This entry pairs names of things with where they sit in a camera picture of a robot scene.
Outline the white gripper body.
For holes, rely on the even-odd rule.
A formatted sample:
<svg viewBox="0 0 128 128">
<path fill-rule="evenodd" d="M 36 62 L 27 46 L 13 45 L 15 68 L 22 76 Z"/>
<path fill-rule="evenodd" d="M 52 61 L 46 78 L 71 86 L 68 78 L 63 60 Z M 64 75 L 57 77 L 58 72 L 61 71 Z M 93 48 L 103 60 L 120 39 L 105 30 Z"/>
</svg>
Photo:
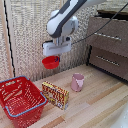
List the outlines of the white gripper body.
<svg viewBox="0 0 128 128">
<path fill-rule="evenodd" d="M 71 42 L 66 41 L 61 45 L 56 45 L 53 42 L 47 42 L 43 44 L 43 55 L 44 56 L 53 56 L 57 54 L 62 54 L 69 52 L 71 50 Z"/>
</svg>

